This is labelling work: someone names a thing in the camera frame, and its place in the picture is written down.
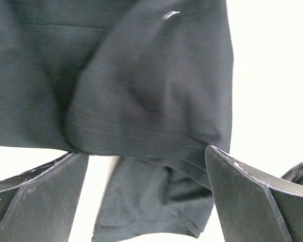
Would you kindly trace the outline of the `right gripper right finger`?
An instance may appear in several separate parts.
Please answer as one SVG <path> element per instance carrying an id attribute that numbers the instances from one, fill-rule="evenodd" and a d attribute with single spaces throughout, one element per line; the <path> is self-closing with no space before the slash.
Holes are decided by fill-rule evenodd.
<path id="1" fill-rule="evenodd" d="M 242 163 L 215 146 L 205 163 L 225 241 L 303 241 L 303 186 Z"/>

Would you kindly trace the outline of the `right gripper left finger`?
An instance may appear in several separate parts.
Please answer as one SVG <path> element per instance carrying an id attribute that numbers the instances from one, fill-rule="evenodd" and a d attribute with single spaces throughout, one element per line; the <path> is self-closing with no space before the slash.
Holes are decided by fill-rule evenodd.
<path id="1" fill-rule="evenodd" d="M 67 153 L 0 181 L 0 242 L 68 241 L 89 156 Z"/>

